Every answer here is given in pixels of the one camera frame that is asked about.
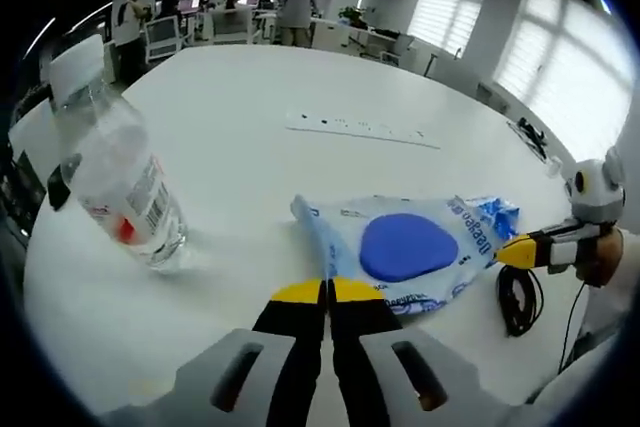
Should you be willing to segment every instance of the plastic bottle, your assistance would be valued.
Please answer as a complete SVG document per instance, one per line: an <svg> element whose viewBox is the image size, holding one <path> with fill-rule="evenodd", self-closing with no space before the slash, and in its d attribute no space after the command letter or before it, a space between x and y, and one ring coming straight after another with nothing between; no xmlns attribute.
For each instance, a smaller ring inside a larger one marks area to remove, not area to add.
<svg viewBox="0 0 640 427"><path fill-rule="evenodd" d="M99 35L51 63L62 178L114 241L154 268L168 267L187 227L141 114L102 80L103 70Z"/></svg>

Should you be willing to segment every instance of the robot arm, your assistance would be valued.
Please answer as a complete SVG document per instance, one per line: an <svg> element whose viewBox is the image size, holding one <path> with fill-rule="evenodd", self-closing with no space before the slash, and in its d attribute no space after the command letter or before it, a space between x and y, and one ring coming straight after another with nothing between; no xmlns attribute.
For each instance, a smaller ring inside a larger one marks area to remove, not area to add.
<svg viewBox="0 0 640 427"><path fill-rule="evenodd" d="M614 148L604 161L579 162L575 175L566 182L572 217L510 240L496 252L496 260L519 269L549 266L552 273L590 262L595 258L598 238L609 234L622 215L623 181Z"/></svg>

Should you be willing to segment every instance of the bottle cap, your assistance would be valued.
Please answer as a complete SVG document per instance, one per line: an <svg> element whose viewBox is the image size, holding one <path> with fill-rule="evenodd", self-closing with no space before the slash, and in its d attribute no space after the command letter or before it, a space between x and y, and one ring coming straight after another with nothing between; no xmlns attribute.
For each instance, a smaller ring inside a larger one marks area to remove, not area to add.
<svg viewBox="0 0 640 427"><path fill-rule="evenodd" d="M63 104L89 85L104 70L104 47L100 35L92 35L51 62L49 81L53 98Z"/></svg>

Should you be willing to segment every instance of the black cable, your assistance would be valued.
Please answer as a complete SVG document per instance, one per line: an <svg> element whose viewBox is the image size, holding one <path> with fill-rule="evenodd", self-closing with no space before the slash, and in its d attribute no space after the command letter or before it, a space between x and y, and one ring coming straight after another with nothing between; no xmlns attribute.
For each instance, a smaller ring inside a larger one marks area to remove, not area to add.
<svg viewBox="0 0 640 427"><path fill-rule="evenodd" d="M560 365L558 366L558 375L564 370L562 368L562 363L564 362L564 355L567 351L567 340L569 340L569 328L571 327L571 317L573 317L573 311L576 308L576 304L578 303L578 299L580 298L580 294L582 294L582 289L587 285L584 282L580 286L578 293L576 294L576 298L573 299L573 305L571 306L571 310L569 311L569 320L567 321L567 330L564 333L564 342L562 344L562 357L560 357Z"/></svg>
<svg viewBox="0 0 640 427"><path fill-rule="evenodd" d="M520 284L524 299L516 296L513 287ZM496 280L498 303L507 326L507 334L520 337L538 320L544 308L544 292L532 269L516 269L505 265Z"/></svg>

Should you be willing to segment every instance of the desk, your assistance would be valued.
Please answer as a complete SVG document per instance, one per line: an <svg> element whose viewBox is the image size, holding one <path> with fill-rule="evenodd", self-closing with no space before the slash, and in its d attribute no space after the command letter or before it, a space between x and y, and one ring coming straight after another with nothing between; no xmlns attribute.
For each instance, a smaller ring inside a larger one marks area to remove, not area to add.
<svg viewBox="0 0 640 427"><path fill-rule="evenodd" d="M256 20L265 20L265 30L269 25L276 26L277 13L263 12L256 16ZM353 38L361 45L366 45L369 39L373 39L374 42L384 45L387 50L393 47L396 39L387 37L386 35L378 34L367 29L358 29L351 27L350 25L337 22L335 20L321 19L318 17L311 17L311 23L315 24L315 33L313 38L313 48L318 50L327 50L331 52L344 52L346 44L349 42L349 37Z"/></svg>
<svg viewBox="0 0 640 427"><path fill-rule="evenodd" d="M251 328L273 292L321 273L289 212L297 193L317 202L494 194L521 207L522 230L569 213L561 180L545 175L502 116L376 62L281 46L199 47L124 95L145 115L192 237L208 243L211 261L205 271L159 276L112 244L77 202L58 213L43 203L28 252L26 312L58 372L94 412L168 391L181 364L232 328ZM287 130L292 109L410 125L441 150ZM541 271L542 316L523 337L507 338L498 270L408 322L477 365L484 388L515 404L554 375L580 282L570 270L553 278ZM570 345L585 303L574 312ZM347 425L329 342L323 355L308 425Z"/></svg>

